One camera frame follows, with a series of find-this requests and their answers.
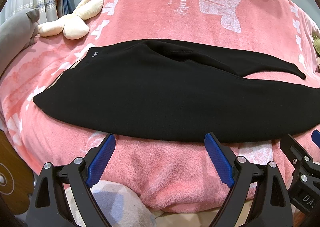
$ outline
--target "gray pillow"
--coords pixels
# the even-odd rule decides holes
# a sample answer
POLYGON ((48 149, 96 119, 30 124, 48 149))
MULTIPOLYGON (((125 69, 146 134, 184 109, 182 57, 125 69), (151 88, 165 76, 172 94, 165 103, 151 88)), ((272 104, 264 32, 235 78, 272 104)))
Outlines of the gray pillow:
POLYGON ((21 50, 36 42, 39 18, 38 8, 23 9, 0 26, 0 75, 21 50))

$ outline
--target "pink blanket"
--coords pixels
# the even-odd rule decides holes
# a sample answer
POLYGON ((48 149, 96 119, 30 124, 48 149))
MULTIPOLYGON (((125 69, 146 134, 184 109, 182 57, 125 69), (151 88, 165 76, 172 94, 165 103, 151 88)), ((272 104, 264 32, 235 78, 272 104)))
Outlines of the pink blanket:
MULTIPOLYGON (((19 54, 1 79, 0 101, 6 124, 2 128, 18 154, 38 174, 45 162, 70 163, 73 158, 84 156, 104 137, 103 133, 51 119, 32 102, 33 96, 93 46, 167 38, 258 51, 295 63, 307 78, 303 81, 282 72, 261 72, 249 78, 315 88, 320 85, 311 37, 311 32, 318 33, 318 29, 289 0, 104 0, 102 12, 87 23, 89 34, 80 40, 70 41, 62 34, 39 38, 35 45, 19 54)), ((319 161, 319 149, 311 142, 312 130, 296 138, 319 161)), ((289 184, 293 167, 281 152, 278 141, 232 147, 236 154, 254 163, 274 160, 289 184)), ((116 150, 102 179, 130 187, 148 207, 172 212, 220 206, 228 193, 204 145, 199 143, 117 135, 116 150)))

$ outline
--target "blue gripper pad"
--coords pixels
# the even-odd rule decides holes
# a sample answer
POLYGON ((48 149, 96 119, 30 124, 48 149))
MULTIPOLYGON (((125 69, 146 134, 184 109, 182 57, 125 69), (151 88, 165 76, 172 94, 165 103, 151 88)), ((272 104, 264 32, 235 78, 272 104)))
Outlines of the blue gripper pad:
POLYGON ((88 168, 88 177, 87 181, 85 182, 87 187, 91 188, 94 184, 99 182, 103 171, 105 170, 113 154, 113 151, 115 151, 115 148, 116 139, 111 134, 88 168))
POLYGON ((235 181, 232 177, 232 167, 210 133, 204 137, 204 146, 221 181, 229 188, 233 187, 235 181))
POLYGON ((311 135, 311 140, 320 148, 320 132, 318 130, 314 130, 311 135))

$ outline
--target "bolt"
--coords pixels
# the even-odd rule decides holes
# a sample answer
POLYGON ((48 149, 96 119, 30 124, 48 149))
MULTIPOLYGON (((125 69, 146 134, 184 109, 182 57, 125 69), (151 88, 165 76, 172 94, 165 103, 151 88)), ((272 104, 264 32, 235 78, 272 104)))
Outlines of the bolt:
POLYGON ((45 168, 45 169, 48 169, 48 168, 50 168, 50 167, 51 167, 51 163, 50 163, 50 162, 44 164, 44 168, 45 168))
POLYGON ((301 180, 303 181, 303 182, 307 182, 307 176, 305 175, 305 174, 302 174, 301 175, 301 180))
POLYGON ((78 164, 81 164, 82 161, 83 161, 82 158, 76 158, 76 159, 74 160, 75 164, 77 164, 77 165, 78 165, 78 164))
POLYGON ((277 164, 274 161, 270 161, 269 165, 270 167, 273 167, 273 168, 277 167, 277 164))
POLYGON ((245 162, 246 162, 245 157, 238 157, 237 160, 238 160, 240 163, 245 163, 245 162))

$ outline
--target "bed sheet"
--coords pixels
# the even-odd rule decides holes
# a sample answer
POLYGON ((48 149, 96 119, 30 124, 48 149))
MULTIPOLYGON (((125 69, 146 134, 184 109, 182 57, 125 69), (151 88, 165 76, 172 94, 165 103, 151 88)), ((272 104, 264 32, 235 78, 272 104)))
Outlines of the bed sheet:
MULTIPOLYGON (((79 40, 67 40, 62 34, 39 38, 18 55, 1 79, 1 128, 37 174, 48 161, 63 165, 84 156, 105 135, 56 121, 32 102, 33 96, 84 57, 90 47, 165 38, 251 50, 295 63, 307 78, 303 81, 282 72, 261 72, 248 78, 320 85, 311 37, 312 31, 320 33, 289 0, 104 0, 102 12, 87 24, 90 31, 79 40)), ((92 94, 99 94, 99 89, 92 94)), ((319 149, 311 142, 312 130, 295 137, 319 161, 319 149)), ((252 163, 274 160, 290 184, 293 167, 277 140, 231 147, 252 163)), ((116 135, 116 149, 102 179, 126 185, 147 207, 166 212, 218 207, 228 193, 201 143, 116 135)), ((253 184, 248 198, 253 197, 254 189, 253 184)))

